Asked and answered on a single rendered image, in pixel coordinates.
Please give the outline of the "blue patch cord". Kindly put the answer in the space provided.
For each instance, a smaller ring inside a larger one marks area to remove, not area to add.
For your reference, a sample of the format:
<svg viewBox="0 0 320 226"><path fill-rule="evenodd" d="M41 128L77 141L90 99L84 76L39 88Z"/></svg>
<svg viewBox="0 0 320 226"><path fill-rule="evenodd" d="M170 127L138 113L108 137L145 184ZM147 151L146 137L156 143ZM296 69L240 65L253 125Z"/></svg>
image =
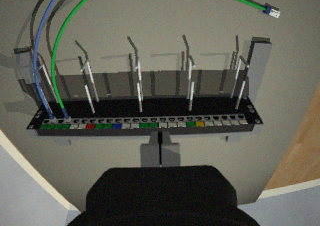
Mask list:
<svg viewBox="0 0 320 226"><path fill-rule="evenodd" d="M50 108L48 107L46 101L45 101L45 98L43 96L43 93L41 91L41 88L40 88L40 85L39 85L39 80L38 80L38 75L37 75L37 49L38 49L38 43L39 43L39 38L40 38L40 34L41 34L41 31L42 31L42 28L43 28L43 25L44 25L44 22L46 20L46 17L52 7L52 5L54 4L56 0L51 0L50 4L48 5L44 15L43 15L43 18L41 20L41 23L39 25L39 29L38 29L38 32L37 32L37 36L36 36L36 40L35 40L35 46L34 46L34 55L33 55L33 68L34 68L34 77L35 77L35 82L36 82L36 86L37 86L37 89L38 89L38 92L40 94L40 97L43 101L43 104L46 108L46 111L47 113L50 113L51 110Z"/></svg>

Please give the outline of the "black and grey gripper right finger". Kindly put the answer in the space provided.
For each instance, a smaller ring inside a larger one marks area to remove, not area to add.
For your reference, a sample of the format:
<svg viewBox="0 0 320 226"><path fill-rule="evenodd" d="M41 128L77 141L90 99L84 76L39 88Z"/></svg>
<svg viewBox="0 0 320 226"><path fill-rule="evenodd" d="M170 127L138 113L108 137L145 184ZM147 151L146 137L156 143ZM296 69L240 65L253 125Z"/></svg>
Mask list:
<svg viewBox="0 0 320 226"><path fill-rule="evenodd" d="M176 167L180 165L180 144L172 143L168 131L160 132L160 152L162 167Z"/></svg>

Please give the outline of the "green patch cord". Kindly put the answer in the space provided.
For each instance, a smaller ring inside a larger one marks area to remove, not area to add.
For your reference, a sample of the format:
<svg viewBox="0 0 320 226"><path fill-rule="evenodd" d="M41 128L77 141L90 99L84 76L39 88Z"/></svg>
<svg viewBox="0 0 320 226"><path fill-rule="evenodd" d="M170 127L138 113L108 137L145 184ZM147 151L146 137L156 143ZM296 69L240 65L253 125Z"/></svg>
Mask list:
<svg viewBox="0 0 320 226"><path fill-rule="evenodd" d="M60 37L66 27L66 25L68 24L69 20L71 19L71 17L75 14L75 12L86 2L87 0L82 0L72 11L71 13L68 15L68 17L66 18L65 22L63 23L58 35L57 35L57 38L56 38L56 41L55 41L55 44L54 44L54 48L53 48L53 52L52 52L52 59L51 59L51 77L52 77L52 83L53 83L53 87L54 87L54 90L55 90L55 93L56 93L56 96L57 96L57 99L59 101L59 104L61 106L61 110L63 113L66 112L66 109L62 103L62 100L60 98L60 95L59 95L59 92L58 92L58 89L57 89L57 86L56 86L56 81L55 81L55 73L54 73L54 64L55 64L55 55L56 55L56 50L57 50L57 46L58 46L58 43L59 43L59 40L60 40ZM251 6L254 6L256 8L259 8L261 10L266 10L265 7L263 6L260 6L258 4L255 4L253 2L250 2L248 0L238 0L238 1L241 1L243 3L246 3L246 4L249 4Z"/></svg>

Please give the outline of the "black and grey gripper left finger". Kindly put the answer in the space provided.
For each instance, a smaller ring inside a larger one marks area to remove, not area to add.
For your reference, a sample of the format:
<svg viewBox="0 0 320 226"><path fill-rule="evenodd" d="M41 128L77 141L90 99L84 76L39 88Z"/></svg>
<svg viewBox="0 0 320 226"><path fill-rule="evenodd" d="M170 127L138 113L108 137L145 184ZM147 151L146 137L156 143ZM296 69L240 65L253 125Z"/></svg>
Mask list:
<svg viewBox="0 0 320 226"><path fill-rule="evenodd" d="M151 132L149 143L140 146L141 167L160 167L160 131Z"/></svg>

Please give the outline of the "white and dark blue cable plug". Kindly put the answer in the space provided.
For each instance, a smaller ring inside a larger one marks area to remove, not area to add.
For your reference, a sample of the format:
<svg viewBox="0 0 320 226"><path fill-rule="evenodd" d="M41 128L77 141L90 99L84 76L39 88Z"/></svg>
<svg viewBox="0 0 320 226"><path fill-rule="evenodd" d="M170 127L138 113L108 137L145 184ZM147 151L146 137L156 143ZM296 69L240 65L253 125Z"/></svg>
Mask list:
<svg viewBox="0 0 320 226"><path fill-rule="evenodd" d="M271 16L274 16L274 17L276 17L276 18L279 17L280 12L278 12L278 11L276 11L276 10L268 7L268 6L265 6L265 8L266 8L266 10L265 10L265 11L263 10L263 13L268 14L268 15L271 15Z"/></svg>

